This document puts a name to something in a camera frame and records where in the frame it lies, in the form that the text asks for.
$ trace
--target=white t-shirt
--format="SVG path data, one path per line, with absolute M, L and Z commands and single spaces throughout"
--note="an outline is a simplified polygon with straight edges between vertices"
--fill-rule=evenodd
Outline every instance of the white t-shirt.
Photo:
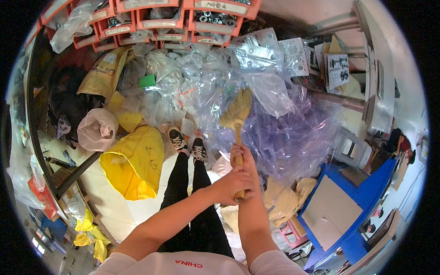
M 306 275 L 295 262 L 279 250 L 267 251 L 253 261 L 250 273 L 240 262 L 225 255 L 182 251 L 152 253 L 139 262 L 123 253 L 112 253 L 90 275 Z

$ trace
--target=gray plastic stool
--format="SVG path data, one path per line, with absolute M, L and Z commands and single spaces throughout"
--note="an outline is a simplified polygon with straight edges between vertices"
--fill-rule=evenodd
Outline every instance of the gray plastic stool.
M 371 146 L 355 134 L 341 127 L 336 135 L 334 158 L 351 167 L 363 169 L 371 155 Z

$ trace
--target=black sneaker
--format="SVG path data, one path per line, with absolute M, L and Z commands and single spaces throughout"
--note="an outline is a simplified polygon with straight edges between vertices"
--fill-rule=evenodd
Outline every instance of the black sneaker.
M 205 161 L 206 149 L 203 145 L 203 139 L 201 137 L 196 137 L 193 142 L 192 147 L 194 162 L 197 161 Z
M 176 150 L 178 151 L 182 149 L 188 150 L 187 142 L 183 138 L 182 133 L 180 133 L 179 128 L 175 126 L 171 127 L 168 130 L 168 136 Z

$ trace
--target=broom handle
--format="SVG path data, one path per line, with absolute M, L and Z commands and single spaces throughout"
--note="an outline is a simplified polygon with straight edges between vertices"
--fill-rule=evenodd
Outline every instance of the broom handle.
M 240 135 L 242 126 L 240 124 L 236 124 L 235 125 L 235 143 L 236 144 L 242 144 L 242 137 Z M 243 157 L 239 156 L 235 158 L 235 165 L 243 165 Z M 245 201 L 245 191 L 244 190 L 240 190 L 237 193 L 235 193 L 234 195 L 234 200 L 235 202 L 244 202 Z

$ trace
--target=pink plastic bag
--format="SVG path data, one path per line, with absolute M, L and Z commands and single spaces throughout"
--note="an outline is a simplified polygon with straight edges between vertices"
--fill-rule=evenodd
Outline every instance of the pink plastic bag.
M 115 144 L 119 123 L 107 110 L 92 109 L 78 126 L 78 142 L 87 151 L 105 151 Z

